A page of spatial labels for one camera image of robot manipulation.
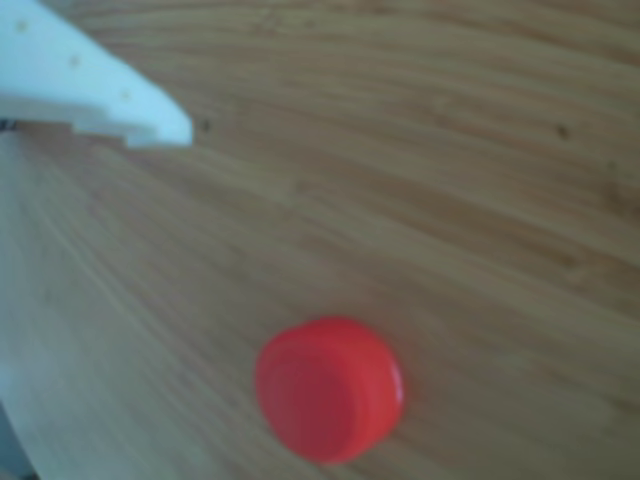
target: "red bottle cap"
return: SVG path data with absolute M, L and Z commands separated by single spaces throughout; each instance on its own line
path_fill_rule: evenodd
M 258 401 L 276 435 L 320 463 L 350 460 L 400 418 L 402 377 L 389 347 L 369 328 L 325 317 L 287 330 L 264 348 Z

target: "bottle cap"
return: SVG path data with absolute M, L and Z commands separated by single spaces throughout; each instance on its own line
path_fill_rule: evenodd
M 390 348 L 338 316 L 271 340 L 258 359 L 256 388 L 277 437 L 318 463 L 346 462 L 372 447 L 398 422 L 404 403 Z

